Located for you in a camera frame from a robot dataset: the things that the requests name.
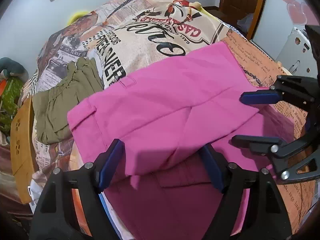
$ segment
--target brown fabric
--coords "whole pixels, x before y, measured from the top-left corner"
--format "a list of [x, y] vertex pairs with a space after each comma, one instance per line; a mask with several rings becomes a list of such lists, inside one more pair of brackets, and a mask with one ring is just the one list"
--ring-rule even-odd
[[33, 96], [37, 120], [37, 138], [45, 144], [56, 143], [71, 137], [67, 113], [86, 97], [102, 91], [95, 59], [81, 57], [77, 67], [68, 64], [68, 75], [56, 87]]

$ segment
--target yellow object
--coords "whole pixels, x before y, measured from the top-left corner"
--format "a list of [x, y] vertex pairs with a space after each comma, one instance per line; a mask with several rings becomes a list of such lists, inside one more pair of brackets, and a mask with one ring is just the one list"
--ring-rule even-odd
[[22, 204], [27, 204], [32, 200], [28, 192], [28, 186], [32, 174], [38, 170], [36, 153], [31, 141], [34, 116], [30, 97], [18, 110], [11, 123], [11, 166]]
[[83, 12], [77, 12], [74, 15], [72, 15], [70, 17], [70, 19], [68, 20], [67, 26], [73, 24], [76, 20], [78, 20], [80, 17], [87, 15], [90, 12], [87, 11], [83, 11]]
[[218, 19], [217, 17], [213, 16], [212, 14], [208, 13], [202, 6], [200, 7], [200, 9], [198, 10], [199, 12], [202, 12], [203, 14], [215, 19], [215, 20], [218, 20], [218, 21], [221, 21], [220, 19]]

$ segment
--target silver bolt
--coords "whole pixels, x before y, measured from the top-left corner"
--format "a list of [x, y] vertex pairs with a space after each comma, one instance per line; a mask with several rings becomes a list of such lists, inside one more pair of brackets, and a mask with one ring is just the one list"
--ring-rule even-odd
[[272, 145], [271, 148], [270, 148], [270, 151], [272, 153], [276, 153], [277, 151], [279, 150], [279, 146], [278, 145]]
[[53, 170], [53, 174], [58, 174], [60, 171], [61, 171], [60, 168], [55, 168], [55, 169]]
[[86, 169], [91, 169], [91, 168], [93, 167], [93, 163], [86, 163], [86, 164], [84, 165], [84, 167], [85, 167]]
[[286, 180], [287, 178], [289, 178], [289, 176], [290, 176], [289, 171], [284, 171], [281, 174], [281, 179]]
[[261, 169], [261, 172], [262, 172], [263, 174], [265, 174], [265, 175], [269, 174], [269, 171], [268, 171], [268, 169], [266, 169], [266, 168], [262, 168], [262, 169]]
[[238, 165], [235, 164], [235, 163], [229, 163], [228, 166], [229, 166], [230, 169], [233, 169], [233, 170], [238, 167]]

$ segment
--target baseboard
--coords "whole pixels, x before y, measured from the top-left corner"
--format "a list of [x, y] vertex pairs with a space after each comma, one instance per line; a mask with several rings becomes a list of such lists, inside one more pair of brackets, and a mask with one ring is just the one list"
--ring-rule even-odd
[[219, 7], [217, 7], [217, 6], [203, 6], [203, 9], [219, 11]]

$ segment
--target door frame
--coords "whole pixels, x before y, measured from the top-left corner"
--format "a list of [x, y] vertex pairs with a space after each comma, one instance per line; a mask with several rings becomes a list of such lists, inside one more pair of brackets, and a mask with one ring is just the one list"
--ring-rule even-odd
[[[223, 2], [224, 0], [220, 0], [220, 4], [219, 4], [219, 11], [223, 10]], [[266, 0], [258, 0], [257, 1], [257, 6], [256, 9], [253, 13], [253, 20], [251, 22], [249, 31], [247, 33], [247, 39], [251, 40], [257, 30], [262, 12], [263, 12], [263, 8], [264, 8], [264, 4], [265, 4]]]

